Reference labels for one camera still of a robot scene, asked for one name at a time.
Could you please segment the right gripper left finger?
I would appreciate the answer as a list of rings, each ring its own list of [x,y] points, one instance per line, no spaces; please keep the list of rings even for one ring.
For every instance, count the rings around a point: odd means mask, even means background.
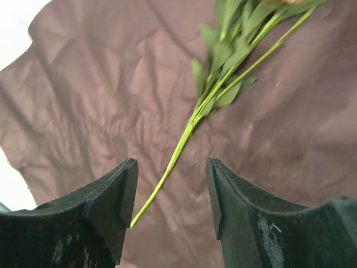
[[[2,267],[115,267],[136,196],[138,163],[33,210],[1,214]]]

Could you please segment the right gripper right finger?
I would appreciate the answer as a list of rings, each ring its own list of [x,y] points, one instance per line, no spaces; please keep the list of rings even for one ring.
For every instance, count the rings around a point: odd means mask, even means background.
[[[209,158],[206,178],[225,267],[355,267],[356,200],[308,208]]]

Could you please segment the pink bud flower stem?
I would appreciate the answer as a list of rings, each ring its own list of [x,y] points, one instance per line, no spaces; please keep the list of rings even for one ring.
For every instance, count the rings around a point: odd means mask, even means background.
[[[143,207],[130,223],[133,228],[150,206],[175,166],[195,127],[217,109],[231,105],[238,94],[255,83],[250,72],[276,50],[283,40],[305,22],[323,1],[215,1],[215,26],[202,23],[207,63],[191,60],[196,87],[195,108],[173,151],[166,170]],[[260,41],[280,22],[297,17],[296,22],[251,66],[237,70]]]

